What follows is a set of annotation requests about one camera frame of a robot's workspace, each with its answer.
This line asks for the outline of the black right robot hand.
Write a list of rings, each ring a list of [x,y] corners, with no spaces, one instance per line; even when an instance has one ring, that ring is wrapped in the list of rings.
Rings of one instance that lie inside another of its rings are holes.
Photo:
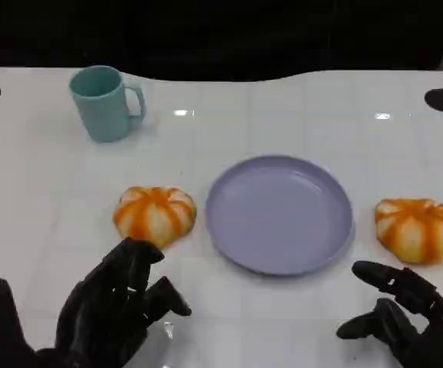
[[[403,367],[443,367],[443,297],[436,286],[409,268],[356,261],[358,279],[391,294],[379,298],[372,311],[342,324],[342,340],[375,337],[389,347]]]

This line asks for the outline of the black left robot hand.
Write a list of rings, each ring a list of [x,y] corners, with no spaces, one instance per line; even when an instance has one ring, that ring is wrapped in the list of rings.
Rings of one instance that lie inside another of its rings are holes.
[[[54,348],[65,367],[123,367],[155,322],[169,312],[191,315],[167,277],[149,283],[163,259],[152,243],[127,237],[76,284],[57,321]]]

